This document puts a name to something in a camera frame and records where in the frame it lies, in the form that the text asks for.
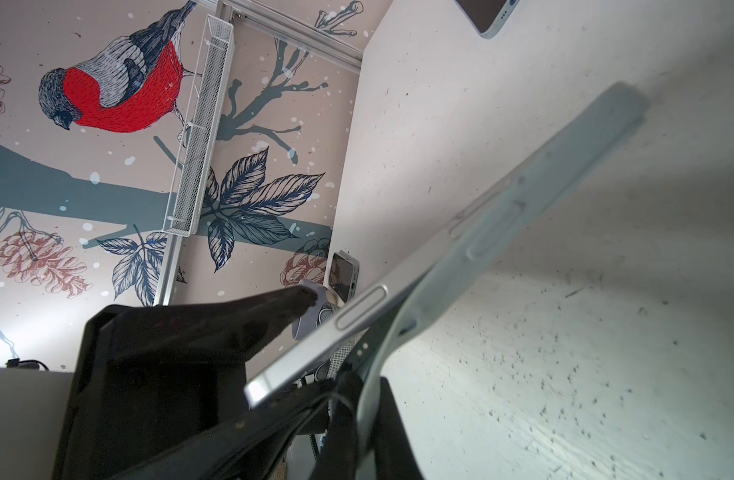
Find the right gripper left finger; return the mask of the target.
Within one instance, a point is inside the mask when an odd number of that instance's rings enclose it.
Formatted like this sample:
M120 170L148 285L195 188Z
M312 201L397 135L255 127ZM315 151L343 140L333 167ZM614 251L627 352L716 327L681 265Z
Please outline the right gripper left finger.
M246 386L254 406L164 452L141 461L115 479L266 479L302 427L339 395L326 379L296 390L274 390L259 377Z

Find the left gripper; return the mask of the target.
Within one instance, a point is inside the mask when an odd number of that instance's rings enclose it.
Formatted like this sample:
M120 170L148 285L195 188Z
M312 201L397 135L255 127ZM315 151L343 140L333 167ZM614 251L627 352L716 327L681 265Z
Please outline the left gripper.
M109 479L246 412L246 362L317 300L295 286L97 312L84 328L53 478Z

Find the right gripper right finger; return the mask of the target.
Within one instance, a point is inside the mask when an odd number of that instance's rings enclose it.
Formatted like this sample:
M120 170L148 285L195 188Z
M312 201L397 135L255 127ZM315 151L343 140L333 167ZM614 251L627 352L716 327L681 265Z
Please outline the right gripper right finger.
M361 378L355 372L338 377L330 396L335 408L310 477L355 479L360 467L372 463L376 479L421 479L423 475L385 378L380 380L378 412L366 440L366 449L360 450L356 406L362 390Z

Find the light blue phone case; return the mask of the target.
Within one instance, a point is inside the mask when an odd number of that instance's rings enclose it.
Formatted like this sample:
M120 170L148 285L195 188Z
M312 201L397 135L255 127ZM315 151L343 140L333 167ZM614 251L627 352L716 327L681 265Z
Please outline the light blue phone case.
M510 186L486 206L431 269L368 328L338 377L355 372L363 390L356 406L360 450L378 412L381 370L399 347L431 327L501 255L515 237L553 204L573 191L615 147L643 123L647 98L616 83L575 119L511 170ZM376 479L365 463L355 479Z

